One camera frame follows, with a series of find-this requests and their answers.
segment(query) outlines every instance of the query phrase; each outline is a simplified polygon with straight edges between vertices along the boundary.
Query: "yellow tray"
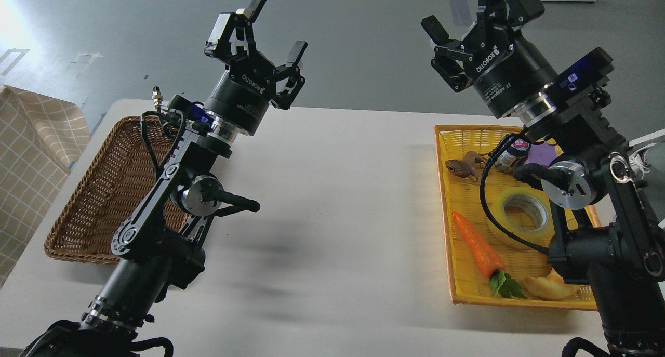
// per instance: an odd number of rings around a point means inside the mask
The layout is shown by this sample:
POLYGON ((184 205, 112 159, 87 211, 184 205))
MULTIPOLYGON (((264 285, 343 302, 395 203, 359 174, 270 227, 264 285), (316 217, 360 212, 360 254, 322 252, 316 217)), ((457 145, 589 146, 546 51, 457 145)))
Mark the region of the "yellow tray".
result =
MULTIPOLYGON (((439 184, 444 214, 444 238, 446 242, 448 284, 454 304, 498 305, 504 307, 556 308, 577 310, 598 310, 589 286, 583 286, 577 293, 558 301, 539 299, 525 289, 527 300, 492 296, 485 279, 473 260, 473 255, 466 242, 459 235, 451 219, 455 210, 467 217, 477 227, 485 240, 496 249, 506 263, 506 272, 522 283, 525 276, 547 276, 551 266, 546 256, 535 250, 515 250, 501 243, 487 227, 487 218, 480 206, 480 182, 473 182, 472 177, 459 178, 448 172, 444 164, 451 158, 463 158, 467 151, 488 153, 509 133, 518 133, 521 127, 494 125, 437 125, 434 127, 439 184)), ((502 173, 496 168, 490 170, 485 184, 485 194, 489 205, 506 187, 527 187, 516 181, 512 175, 502 173)), ((594 225, 599 221, 593 206, 587 208, 594 225)), ((577 224, 570 215, 568 225, 577 224)), ((547 236, 541 245, 547 246, 551 236, 547 236)))

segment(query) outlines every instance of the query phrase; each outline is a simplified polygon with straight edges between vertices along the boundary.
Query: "brown wicker basket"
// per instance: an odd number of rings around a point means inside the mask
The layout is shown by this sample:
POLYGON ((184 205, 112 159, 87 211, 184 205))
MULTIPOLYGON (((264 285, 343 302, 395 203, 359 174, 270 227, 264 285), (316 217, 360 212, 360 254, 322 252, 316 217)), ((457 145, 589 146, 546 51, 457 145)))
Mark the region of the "brown wicker basket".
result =
MULTIPOLYGON (((173 141, 162 136, 157 118, 148 117, 148 138, 157 158, 173 141)), ((118 226, 131 215, 155 182, 152 161, 141 140, 140 117, 126 117, 113 127, 44 243, 57 260, 115 265, 110 251, 118 226)), ((188 215, 172 203, 164 208, 167 224, 180 230, 188 215)))

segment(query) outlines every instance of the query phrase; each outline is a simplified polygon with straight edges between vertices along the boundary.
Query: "brown toy frog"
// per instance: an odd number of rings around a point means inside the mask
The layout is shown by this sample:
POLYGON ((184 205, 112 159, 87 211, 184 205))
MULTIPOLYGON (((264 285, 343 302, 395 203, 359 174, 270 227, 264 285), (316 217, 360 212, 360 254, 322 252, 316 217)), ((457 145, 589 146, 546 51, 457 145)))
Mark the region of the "brown toy frog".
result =
POLYGON ((475 178, 473 181, 477 182, 479 176, 478 170, 476 170, 475 166, 478 163, 486 162, 487 159, 484 158, 483 155, 474 151, 468 151, 461 160, 447 160, 446 167, 452 175, 456 175, 460 178, 472 176, 475 178))

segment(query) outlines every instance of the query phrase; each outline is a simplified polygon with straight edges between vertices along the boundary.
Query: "screw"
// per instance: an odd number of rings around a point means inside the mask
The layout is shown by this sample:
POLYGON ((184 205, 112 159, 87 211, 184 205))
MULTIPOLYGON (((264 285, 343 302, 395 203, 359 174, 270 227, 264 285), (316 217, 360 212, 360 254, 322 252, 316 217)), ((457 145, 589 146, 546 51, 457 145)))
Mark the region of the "screw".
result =
POLYGON ((171 175, 175 174, 177 170, 178 170, 178 165, 173 163, 173 165, 166 168, 166 176, 170 177, 171 175))
POLYGON ((129 229, 123 234, 123 243, 128 244, 134 240, 136 236, 136 229, 129 229))

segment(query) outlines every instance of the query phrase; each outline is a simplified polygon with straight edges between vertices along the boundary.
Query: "small bottle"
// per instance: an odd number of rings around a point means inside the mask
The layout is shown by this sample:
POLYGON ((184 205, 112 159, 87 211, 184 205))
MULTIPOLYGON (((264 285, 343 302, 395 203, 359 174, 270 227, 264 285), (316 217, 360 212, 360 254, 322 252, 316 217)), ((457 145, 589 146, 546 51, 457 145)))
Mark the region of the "small bottle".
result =
POLYGON ((517 165, 520 165, 527 159, 529 149, 531 149, 529 142, 517 139, 506 151, 501 153, 494 165, 499 171, 510 174, 517 165))

